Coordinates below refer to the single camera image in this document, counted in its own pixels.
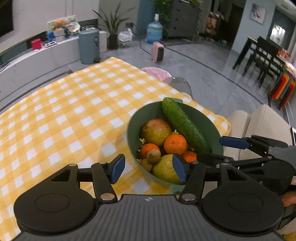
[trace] yellow checkered tablecloth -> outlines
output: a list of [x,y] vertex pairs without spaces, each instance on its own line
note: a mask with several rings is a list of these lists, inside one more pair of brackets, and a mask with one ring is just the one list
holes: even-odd
[[[143,177],[126,142],[130,117],[164,97],[182,99],[228,135],[230,124],[186,95],[116,58],[73,73],[24,98],[0,116],[0,240],[20,231],[13,212],[16,198],[70,163],[80,168],[112,161],[126,166],[113,185],[118,196],[168,194],[168,187]],[[92,184],[81,188],[94,196]]]

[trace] blue bottle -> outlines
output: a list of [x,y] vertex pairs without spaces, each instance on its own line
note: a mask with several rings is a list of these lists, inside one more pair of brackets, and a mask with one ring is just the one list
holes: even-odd
[[155,41],[160,42],[163,37],[163,26],[159,22],[159,15],[156,13],[154,21],[148,24],[146,43],[153,44]]

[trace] pink trash bag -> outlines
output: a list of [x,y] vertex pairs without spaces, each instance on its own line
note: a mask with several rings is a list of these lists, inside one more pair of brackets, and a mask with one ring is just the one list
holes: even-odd
[[146,67],[146,68],[142,68],[142,71],[146,72],[149,75],[152,75],[154,78],[157,78],[159,80],[161,80],[162,82],[169,84],[169,78],[171,78],[172,76],[170,75],[169,72],[160,69],[160,68],[156,68],[156,67]]

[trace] trash can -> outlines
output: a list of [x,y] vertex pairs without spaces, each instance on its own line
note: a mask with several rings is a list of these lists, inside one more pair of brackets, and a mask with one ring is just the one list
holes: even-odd
[[99,30],[83,30],[78,33],[79,52],[82,64],[93,64],[100,58]]

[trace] fruit bowl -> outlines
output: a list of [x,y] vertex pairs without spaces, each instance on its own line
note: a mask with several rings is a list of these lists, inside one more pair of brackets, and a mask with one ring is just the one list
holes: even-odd
[[[212,121],[197,109],[189,105],[179,103],[180,100],[175,99],[175,101],[178,102],[178,105],[182,108],[182,110],[188,115],[188,117],[192,120],[192,122],[203,134],[206,141],[210,145],[212,152],[214,154],[223,155],[223,147],[219,143],[219,138],[221,136],[215,125],[212,123]],[[152,173],[144,169],[142,165],[136,160],[139,158],[138,149],[140,149],[140,147],[142,146],[142,143],[140,142],[141,127],[143,124],[152,119],[162,119],[171,126],[172,130],[174,130],[173,126],[163,113],[162,101],[150,103],[138,109],[131,117],[127,128],[128,147],[133,157],[135,158],[137,166],[142,171],[145,177],[152,179],[154,182],[160,185],[169,186],[172,193],[181,192],[184,188],[184,185],[174,185],[160,180]]]

